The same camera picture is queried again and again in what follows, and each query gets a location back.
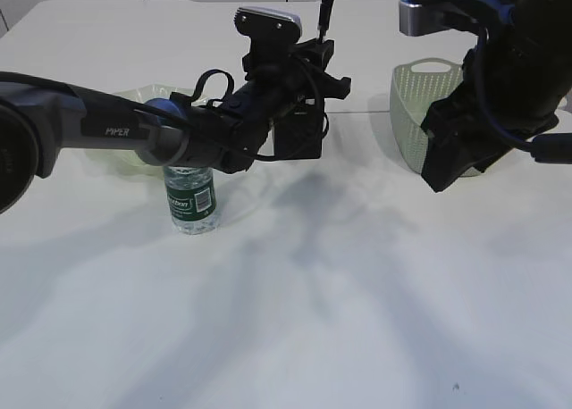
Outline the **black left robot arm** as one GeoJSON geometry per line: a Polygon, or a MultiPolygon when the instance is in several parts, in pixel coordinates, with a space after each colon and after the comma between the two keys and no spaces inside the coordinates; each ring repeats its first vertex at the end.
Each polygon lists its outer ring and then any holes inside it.
{"type": "Polygon", "coordinates": [[[273,138],[275,162],[301,159],[325,136],[324,103],[349,95],[351,80],[331,76],[330,40],[251,49],[246,82],[199,104],[202,75],[189,94],[145,103],[52,79],[1,75],[1,207],[11,208],[35,178],[51,175],[65,148],[124,150],[143,163],[213,168],[233,174],[262,161],[273,138]]]}

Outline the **blue black right robot arm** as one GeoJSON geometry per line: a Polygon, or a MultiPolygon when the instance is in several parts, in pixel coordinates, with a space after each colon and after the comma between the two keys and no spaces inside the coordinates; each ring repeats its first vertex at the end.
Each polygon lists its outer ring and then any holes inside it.
{"type": "Polygon", "coordinates": [[[431,189],[442,192],[471,168],[483,172],[512,149],[569,164],[571,136],[553,129],[571,89],[571,0],[413,1],[438,14],[441,29],[477,36],[461,83],[430,105],[421,125],[421,176],[431,189]]]}

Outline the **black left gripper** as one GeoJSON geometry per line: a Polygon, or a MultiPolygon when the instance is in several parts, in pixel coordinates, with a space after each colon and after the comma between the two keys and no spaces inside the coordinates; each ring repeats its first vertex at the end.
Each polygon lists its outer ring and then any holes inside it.
{"type": "Polygon", "coordinates": [[[326,72],[335,46],[316,38],[292,46],[252,44],[242,58],[246,84],[223,100],[223,112],[248,121],[268,121],[305,99],[345,99],[351,78],[326,72]]]}

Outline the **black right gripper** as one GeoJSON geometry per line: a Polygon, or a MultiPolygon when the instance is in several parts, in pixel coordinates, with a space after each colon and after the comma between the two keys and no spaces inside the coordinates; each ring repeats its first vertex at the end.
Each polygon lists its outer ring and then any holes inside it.
{"type": "Polygon", "coordinates": [[[465,85],[433,102],[421,124],[428,147],[421,176],[433,192],[461,177],[476,177],[512,151],[493,134],[465,85]]]}

